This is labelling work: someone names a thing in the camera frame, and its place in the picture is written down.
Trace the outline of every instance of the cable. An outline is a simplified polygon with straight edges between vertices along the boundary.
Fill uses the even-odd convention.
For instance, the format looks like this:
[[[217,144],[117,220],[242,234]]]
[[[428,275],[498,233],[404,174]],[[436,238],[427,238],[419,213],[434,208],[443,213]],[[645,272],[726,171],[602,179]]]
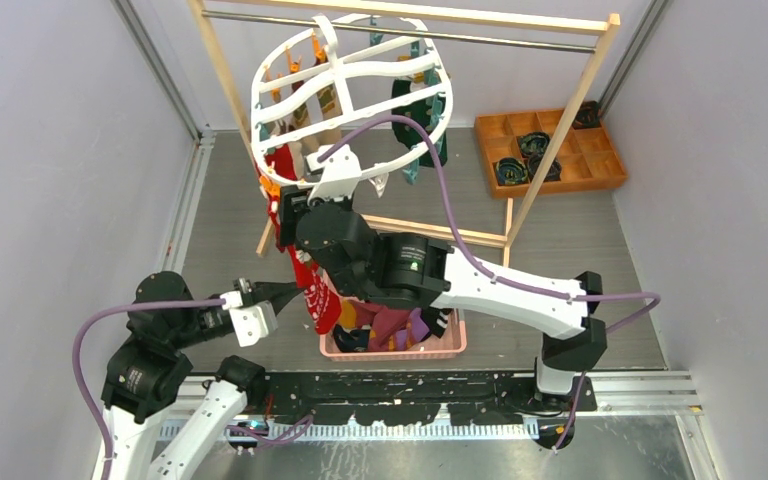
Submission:
[[[266,438],[262,435],[258,435],[257,433],[251,431],[251,429],[240,427],[237,425],[228,425],[228,430],[231,430],[232,432],[236,433],[242,433],[243,435],[246,435],[248,437],[251,437],[255,440],[257,440],[260,443],[263,443],[264,445],[268,445],[271,447],[276,447],[280,445],[287,445],[289,443],[293,443],[296,439],[304,435],[310,426],[313,425],[313,416],[311,415],[305,415],[302,417],[301,420],[293,424],[292,427],[290,427],[288,430],[284,431],[281,435],[278,435],[275,438]]]
[[[92,413],[93,419],[95,420],[96,425],[98,425],[98,429],[101,431],[101,439],[104,443],[104,465],[102,467],[101,480],[108,480],[110,477],[110,465],[113,460],[113,439],[110,436],[110,430],[107,428],[107,424],[104,422],[104,416],[101,414],[101,409],[95,404],[92,394],[90,394],[90,389],[87,387],[87,381],[84,379],[84,372],[81,369],[81,346],[84,342],[84,337],[87,335],[87,331],[102,318],[116,315],[117,313],[140,312],[144,310],[166,310],[172,308],[218,307],[224,303],[224,299],[217,298],[213,300],[146,302],[119,305],[118,307],[107,308],[96,313],[81,325],[77,335],[75,335],[75,341],[72,343],[72,372],[75,374],[75,383],[78,384],[78,390],[81,391],[84,403],[87,404],[87,408],[90,409],[90,413]]]
[[[416,131],[416,133],[419,134],[419,136],[422,138],[423,142],[425,142],[425,145],[428,147],[428,152],[431,154],[431,160],[434,162],[434,169],[437,172],[437,180],[440,183],[440,193],[443,197],[443,209],[445,210],[446,219],[448,220],[449,227],[452,230],[452,236],[455,238],[455,242],[458,244],[458,248],[460,248],[461,252],[464,254],[464,257],[467,259],[470,265],[472,265],[476,270],[481,272],[486,277],[495,279],[495,281],[501,283],[502,285],[507,285],[509,287],[516,288],[518,290],[523,290],[530,293],[536,293],[539,295],[546,295],[548,297],[559,298],[561,300],[566,300],[566,301],[621,302],[626,300],[651,300],[648,304],[644,305],[642,308],[640,308],[636,312],[614,323],[610,327],[607,327],[605,329],[605,333],[607,334],[613,333],[619,330],[620,328],[634,322],[635,320],[637,320],[638,318],[642,317],[643,315],[648,313],[650,310],[655,308],[661,302],[661,296],[653,292],[621,293],[621,294],[611,294],[611,295],[579,295],[577,297],[572,297],[571,295],[563,292],[558,292],[558,291],[550,290],[547,288],[535,287],[533,285],[527,285],[527,284],[520,283],[505,277],[496,276],[496,274],[494,274],[490,269],[485,267],[481,262],[478,261],[478,259],[475,258],[475,256],[473,256],[472,252],[469,250],[469,248],[467,248],[466,242],[464,242],[463,237],[461,237],[461,234],[458,231],[457,224],[455,223],[455,216],[452,213],[452,205],[451,205],[451,202],[449,201],[449,191],[446,186],[446,177],[443,174],[443,165],[440,163],[440,155],[437,153],[437,149],[434,147],[434,142],[431,141],[431,137],[428,136],[428,133],[425,131],[425,129],[422,128],[422,126],[419,123],[417,123],[415,120],[411,118],[400,116],[400,115],[385,115],[378,118],[374,118],[364,123],[362,126],[357,128],[356,130],[353,130],[342,139],[340,139],[339,142],[337,142],[336,144],[331,146],[331,148],[326,150],[325,153],[322,154],[322,157],[323,158],[330,157],[337,150],[342,148],[344,145],[348,144],[358,135],[382,123],[402,123],[404,125],[407,125],[413,128]],[[572,426],[572,423],[575,420],[575,412],[576,412],[576,409],[578,408],[578,397],[579,397],[579,394],[581,393],[581,386],[584,384],[585,373],[586,372],[581,373],[581,378],[576,388],[575,398],[573,399],[573,404],[572,404],[572,407],[570,408],[569,419],[567,420],[566,427],[564,428],[563,433],[558,439],[558,442],[555,444],[555,447],[552,449],[556,453],[557,453],[558,447],[561,446],[561,443],[566,438],[569,428]]]

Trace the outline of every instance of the orange clothespin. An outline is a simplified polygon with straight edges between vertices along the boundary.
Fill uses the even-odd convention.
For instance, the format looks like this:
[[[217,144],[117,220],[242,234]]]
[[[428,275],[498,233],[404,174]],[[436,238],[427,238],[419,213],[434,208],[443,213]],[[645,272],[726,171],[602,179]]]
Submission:
[[[313,55],[319,61],[319,63],[325,63],[328,61],[325,55],[325,50],[319,46],[319,39],[316,38],[316,32],[310,34],[310,41],[313,43]]]
[[[284,49],[284,55],[287,56],[287,70],[289,70],[290,73],[299,73],[302,69],[302,56],[299,55],[299,59],[294,62],[289,48]]]
[[[266,74],[264,75],[266,77],[267,82],[271,82],[272,78],[269,77],[269,68],[266,69]],[[283,77],[283,74],[278,74],[278,78]],[[275,103],[281,103],[281,87],[273,88],[272,91],[272,101]]]

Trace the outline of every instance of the wooden frame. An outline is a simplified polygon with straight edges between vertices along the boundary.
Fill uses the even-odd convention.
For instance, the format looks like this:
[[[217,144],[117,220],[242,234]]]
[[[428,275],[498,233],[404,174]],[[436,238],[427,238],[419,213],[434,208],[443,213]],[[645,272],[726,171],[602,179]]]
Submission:
[[[400,3],[379,2],[379,1],[360,1],[360,0],[218,0],[224,3],[241,3],[252,5],[267,5],[273,7],[290,7],[318,9],[321,11],[363,13],[369,15],[385,15],[417,18],[420,20],[439,20],[455,23],[466,23],[472,25],[487,25],[494,27],[510,27],[522,30],[538,30],[549,32],[573,33],[579,35],[589,35],[597,37],[593,54],[587,61],[578,85],[573,92],[572,97],[564,108],[558,125],[555,129],[555,135],[552,136],[543,161],[537,169],[535,178],[531,182],[531,187],[525,194],[520,203],[519,210],[514,216],[513,199],[508,199],[505,208],[504,234],[494,234],[487,232],[476,232],[471,230],[460,230],[461,235],[467,243],[475,245],[486,245],[502,249],[502,264],[508,266],[510,263],[510,249],[517,237],[528,211],[531,209],[537,192],[543,184],[543,180],[549,171],[552,160],[558,154],[564,138],[567,136],[572,126],[575,115],[578,112],[584,96],[590,89],[596,73],[599,71],[602,62],[611,44],[616,37],[620,26],[620,17],[618,14],[611,14],[605,22],[591,20],[576,20],[558,17],[543,17],[535,15],[521,15],[499,12],[487,12],[480,10],[469,10],[449,7],[432,7],[426,5],[406,5]],[[249,158],[254,165],[254,155],[251,150],[251,128],[248,116],[240,100],[239,92],[234,84],[231,68],[222,52],[222,47],[213,28],[210,18],[202,15],[206,10],[205,0],[187,0],[190,6],[196,25],[201,32],[202,41],[207,49],[208,55],[216,75],[219,77],[219,83],[225,93],[225,97],[231,107],[237,128],[243,138],[243,143],[249,154]],[[376,217],[365,215],[364,218],[369,222],[372,228],[383,231],[414,232],[445,240],[453,240],[452,232],[449,227],[428,225],[424,223],[409,222],[385,217]],[[272,224],[267,220],[267,225],[261,235],[258,244],[257,253],[263,256],[267,249],[269,239],[272,236]]]

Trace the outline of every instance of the wooden tray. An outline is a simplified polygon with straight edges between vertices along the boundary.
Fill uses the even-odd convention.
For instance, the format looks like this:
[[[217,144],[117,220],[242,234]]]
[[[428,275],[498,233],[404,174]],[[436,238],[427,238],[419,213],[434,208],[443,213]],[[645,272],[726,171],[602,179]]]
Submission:
[[[534,110],[475,117],[475,136],[481,147],[481,163],[493,198],[525,195],[529,186],[527,183],[499,185],[493,164],[505,157],[522,159],[516,137],[537,131],[553,135],[562,113],[560,109]],[[604,126],[570,129],[558,151],[557,160],[561,164],[560,181],[543,182],[539,193],[607,190],[619,187],[628,178]]]

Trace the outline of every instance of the gray wooden floor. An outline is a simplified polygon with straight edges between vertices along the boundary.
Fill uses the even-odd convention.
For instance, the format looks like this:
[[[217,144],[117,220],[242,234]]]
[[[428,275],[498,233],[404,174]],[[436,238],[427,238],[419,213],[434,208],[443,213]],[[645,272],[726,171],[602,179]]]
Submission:
[[[502,233],[504,202],[490,198],[471,129],[448,133],[449,163],[445,167],[455,217],[460,228]],[[404,147],[389,130],[374,130],[356,139],[352,150],[366,165],[401,155]],[[184,266],[193,294],[204,297],[228,291],[235,278],[290,281],[285,254],[272,250],[266,258],[254,253],[263,231],[265,202],[245,150],[236,133],[217,137]],[[422,169],[416,185],[391,174],[384,197],[376,199],[371,185],[358,188],[358,212],[445,225],[440,187],[430,170]],[[479,257],[500,263],[501,251],[473,247]],[[511,266],[537,275],[572,278],[584,270],[602,274],[605,292],[639,290],[610,192],[540,196],[511,251]],[[613,323],[638,304],[603,304],[596,317]],[[530,327],[495,317],[466,313],[468,346],[451,360],[396,363],[334,363],[319,353],[318,337],[301,298],[279,316],[270,337],[242,350],[226,337],[187,351],[197,370],[211,371],[226,356],[237,354],[270,370],[336,369],[477,369],[531,368],[541,334]],[[655,332],[648,317],[615,333],[600,368],[663,368]]]

